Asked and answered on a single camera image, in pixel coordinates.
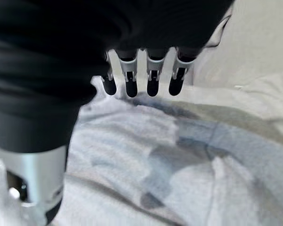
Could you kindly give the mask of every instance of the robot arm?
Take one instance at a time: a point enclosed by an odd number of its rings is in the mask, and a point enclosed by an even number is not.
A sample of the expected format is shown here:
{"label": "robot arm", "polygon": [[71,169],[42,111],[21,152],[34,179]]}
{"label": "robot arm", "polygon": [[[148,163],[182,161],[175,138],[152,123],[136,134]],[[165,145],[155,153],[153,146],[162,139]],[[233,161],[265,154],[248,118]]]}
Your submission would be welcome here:
{"label": "robot arm", "polygon": [[136,50],[147,50],[148,93],[164,57],[178,47],[170,93],[233,0],[0,0],[0,159],[23,208],[55,217],[68,144],[93,75],[115,93],[105,52],[116,49],[127,93],[137,94]]}

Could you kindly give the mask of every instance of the black fabric sleeve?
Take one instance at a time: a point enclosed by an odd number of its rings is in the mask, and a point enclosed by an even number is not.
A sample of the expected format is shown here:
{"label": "black fabric sleeve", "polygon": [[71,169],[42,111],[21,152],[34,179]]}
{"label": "black fabric sleeve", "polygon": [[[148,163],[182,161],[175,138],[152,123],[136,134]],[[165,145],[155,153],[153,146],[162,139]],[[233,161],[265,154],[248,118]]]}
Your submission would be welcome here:
{"label": "black fabric sleeve", "polygon": [[0,0],[0,147],[66,145],[112,48],[200,49],[232,0]]}

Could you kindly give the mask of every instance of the wrinkled cloth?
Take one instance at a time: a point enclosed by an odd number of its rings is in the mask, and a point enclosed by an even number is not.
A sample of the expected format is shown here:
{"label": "wrinkled cloth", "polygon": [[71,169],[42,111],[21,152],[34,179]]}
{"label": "wrinkled cloth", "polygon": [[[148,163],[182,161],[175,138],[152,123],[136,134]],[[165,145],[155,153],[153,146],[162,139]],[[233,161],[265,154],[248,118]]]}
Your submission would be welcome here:
{"label": "wrinkled cloth", "polygon": [[[52,225],[283,225],[281,135],[267,123],[275,136],[267,139],[206,112],[210,120],[162,99],[100,91],[80,111]],[[17,217],[0,166],[0,225]]]}

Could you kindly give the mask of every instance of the gray towel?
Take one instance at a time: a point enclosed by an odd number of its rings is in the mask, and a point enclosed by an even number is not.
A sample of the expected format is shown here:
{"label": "gray towel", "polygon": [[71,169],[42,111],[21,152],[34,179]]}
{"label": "gray towel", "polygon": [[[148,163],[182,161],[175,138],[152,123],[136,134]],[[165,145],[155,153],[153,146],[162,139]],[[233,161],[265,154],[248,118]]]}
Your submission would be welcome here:
{"label": "gray towel", "polygon": [[[0,166],[0,225],[30,221]],[[163,100],[99,94],[81,109],[52,224],[283,225],[283,145]]]}

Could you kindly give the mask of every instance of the black fingertip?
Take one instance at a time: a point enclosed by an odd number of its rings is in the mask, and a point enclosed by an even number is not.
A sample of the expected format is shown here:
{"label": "black fingertip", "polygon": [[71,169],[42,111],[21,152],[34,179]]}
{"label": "black fingertip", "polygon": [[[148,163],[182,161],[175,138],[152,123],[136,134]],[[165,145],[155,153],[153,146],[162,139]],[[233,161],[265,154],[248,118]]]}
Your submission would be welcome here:
{"label": "black fingertip", "polygon": [[183,87],[183,80],[181,79],[175,80],[171,78],[170,86],[169,86],[169,93],[172,96],[177,96],[181,92],[182,87]]}
{"label": "black fingertip", "polygon": [[158,88],[159,88],[159,81],[156,80],[148,81],[147,93],[150,97],[155,97],[157,95]]}
{"label": "black fingertip", "polygon": [[126,82],[126,91],[129,97],[135,97],[137,95],[137,83],[136,81]]}
{"label": "black fingertip", "polygon": [[104,78],[103,85],[104,85],[105,92],[108,95],[114,95],[117,92],[117,86],[115,84],[114,79],[109,80],[108,78]]}

